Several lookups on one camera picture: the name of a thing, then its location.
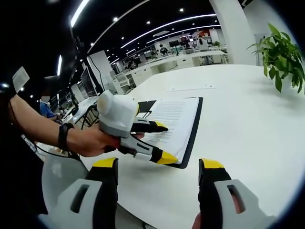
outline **cable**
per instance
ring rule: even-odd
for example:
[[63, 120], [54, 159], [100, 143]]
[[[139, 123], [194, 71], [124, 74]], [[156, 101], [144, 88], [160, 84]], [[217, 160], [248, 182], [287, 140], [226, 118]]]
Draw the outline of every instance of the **cable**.
[[[12, 107], [12, 105], [11, 105], [11, 103], [10, 103], [10, 109], [11, 109], [11, 111], [12, 111], [12, 113], [13, 113], [13, 116], [14, 116], [14, 119], [15, 119], [15, 121], [16, 121], [16, 123], [17, 123], [17, 126], [19, 127], [19, 129], [20, 130], [23, 130], [24, 131], [24, 129], [22, 128], [22, 126], [19, 124], [19, 122], [18, 122], [18, 120], [17, 120], [17, 118], [16, 118], [16, 115], [15, 115], [15, 112], [14, 112], [14, 110], [13, 110], [13, 107]], [[45, 153], [47, 153], [47, 154], [51, 154], [51, 155], [54, 155], [54, 156], [59, 156], [59, 157], [65, 157], [65, 158], [67, 158], [67, 156], [61, 156], [61, 155], [57, 155], [57, 154], [53, 154], [53, 153], [50, 153], [50, 152], [47, 152], [47, 151], [45, 151], [44, 149], [41, 149], [39, 146], [37, 146], [34, 142], [32, 142], [30, 139], [28, 139], [33, 145], [34, 145], [34, 147], [37, 149], [40, 149], [41, 151], [43, 151], [43, 152], [45, 152]]]
[[93, 59], [91, 58], [91, 56], [88, 56], [88, 57], [89, 57], [90, 60], [92, 61], [94, 67], [99, 71], [100, 79], [101, 79], [101, 84], [102, 84], [102, 86], [103, 86], [103, 90], [105, 91], [105, 86], [104, 86], [103, 81], [102, 81], [102, 73], [101, 73], [101, 71], [98, 69], [98, 67], [95, 65], [95, 63], [94, 63]]

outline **potted plant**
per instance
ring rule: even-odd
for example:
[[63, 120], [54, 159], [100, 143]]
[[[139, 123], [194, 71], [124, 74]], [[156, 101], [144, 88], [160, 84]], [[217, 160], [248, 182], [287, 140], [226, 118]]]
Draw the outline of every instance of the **potted plant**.
[[219, 42], [214, 42], [214, 43], [213, 43], [213, 46], [218, 46], [218, 47], [220, 47], [220, 43], [219, 43]]
[[300, 93], [305, 80], [301, 51], [297, 45], [291, 43], [288, 34], [279, 32], [271, 24], [268, 26], [271, 36], [250, 47], [256, 46], [257, 50], [253, 53], [263, 55], [264, 75], [269, 75], [272, 80], [275, 78], [275, 87], [279, 92], [290, 86], [297, 86], [297, 92]]

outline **white pillar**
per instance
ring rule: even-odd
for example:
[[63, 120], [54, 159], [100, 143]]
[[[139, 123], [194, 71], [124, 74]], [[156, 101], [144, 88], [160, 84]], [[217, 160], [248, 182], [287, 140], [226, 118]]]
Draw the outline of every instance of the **white pillar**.
[[256, 65], [255, 43], [247, 18], [238, 0], [210, 0], [224, 32], [230, 63]]
[[[93, 59], [94, 64], [100, 70], [100, 72], [102, 74], [102, 82], [103, 82], [104, 86], [107, 83], [112, 82], [110, 72], [113, 70], [107, 59], [107, 55], [106, 55], [105, 51], [100, 51], [100, 52], [94, 53], [94, 54], [90, 55], [90, 57]], [[92, 60], [89, 57], [87, 57], [87, 60], [90, 64], [90, 67], [93, 70], [95, 78], [97, 79], [97, 81], [100, 83], [100, 85], [102, 87], [99, 71], [93, 65]]]

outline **sleeve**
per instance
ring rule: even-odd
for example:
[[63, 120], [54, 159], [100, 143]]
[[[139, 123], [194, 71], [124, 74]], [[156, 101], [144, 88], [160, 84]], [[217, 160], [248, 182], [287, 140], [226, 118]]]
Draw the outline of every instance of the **sleeve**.
[[40, 113], [42, 116], [47, 117], [48, 111], [47, 111], [47, 107], [45, 104], [40, 105]]

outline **book page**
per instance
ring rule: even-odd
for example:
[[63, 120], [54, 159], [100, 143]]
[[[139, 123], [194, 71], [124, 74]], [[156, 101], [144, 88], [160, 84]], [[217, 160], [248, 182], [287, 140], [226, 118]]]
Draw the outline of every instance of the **book page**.
[[145, 133], [142, 141], [156, 146], [182, 162], [193, 128], [198, 98], [158, 100], [152, 106], [148, 120], [158, 121], [169, 130], [162, 133]]

